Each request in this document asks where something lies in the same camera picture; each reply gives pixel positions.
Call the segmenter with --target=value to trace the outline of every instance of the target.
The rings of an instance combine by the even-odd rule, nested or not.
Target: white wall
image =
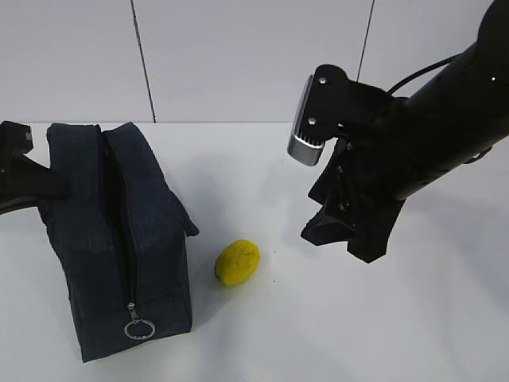
[[[489,2],[376,0],[361,80],[461,51]],[[371,0],[135,5],[158,122],[288,122],[319,64],[356,77]],[[130,0],[3,0],[0,48],[3,119],[152,120]]]

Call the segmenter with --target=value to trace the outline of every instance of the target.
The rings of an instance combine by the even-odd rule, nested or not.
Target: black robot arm
[[[410,98],[351,81],[333,65],[317,68],[288,151],[314,166],[324,143],[337,141],[309,193],[322,209],[304,239],[348,241],[348,251],[370,263],[385,254],[408,196],[509,135],[507,20],[509,2],[495,0],[477,41]]]
[[[35,207],[41,199],[64,198],[67,179],[25,155],[33,149],[30,126],[0,123],[0,214]]]

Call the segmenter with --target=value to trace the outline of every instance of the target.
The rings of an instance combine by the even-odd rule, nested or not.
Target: lemon
[[[249,240],[238,240],[221,252],[216,260],[216,277],[227,287],[246,281],[258,268],[260,250]]]

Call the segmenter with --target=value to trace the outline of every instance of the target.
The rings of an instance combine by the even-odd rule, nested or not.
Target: metal key ring
[[[137,324],[140,324],[140,323],[141,324],[145,324],[145,325],[150,327],[150,333],[149,334],[146,334],[145,336],[134,336],[133,334],[129,333],[129,328],[132,325],[137,325]],[[128,322],[127,325],[124,326],[124,333],[131,340],[137,340],[137,341],[148,340],[149,338],[151,338],[156,333],[156,326],[153,324],[153,322],[151,322],[149,320],[137,319],[137,320],[133,320],[131,322]]]

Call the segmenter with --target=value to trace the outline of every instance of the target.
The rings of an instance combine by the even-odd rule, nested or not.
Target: zipper pull ring
[[[136,310],[134,310],[135,306],[134,302],[130,302],[127,304],[127,309],[129,310],[131,320],[137,324],[140,321],[140,317],[138,316],[138,313],[136,313]]]
[[[126,324],[126,326],[124,326],[124,333],[131,340],[137,340],[137,341],[148,340],[156,333],[156,326],[153,322],[140,318],[138,316],[138,313],[136,313],[136,310],[134,309],[135,307],[136,307],[136,305],[134,304],[134,302],[129,302],[127,304],[127,309],[129,310],[131,321],[128,322]],[[150,332],[148,334],[142,335],[142,336],[131,334],[129,331],[129,328],[131,326],[137,325],[137,324],[144,324],[144,325],[149,326]]]

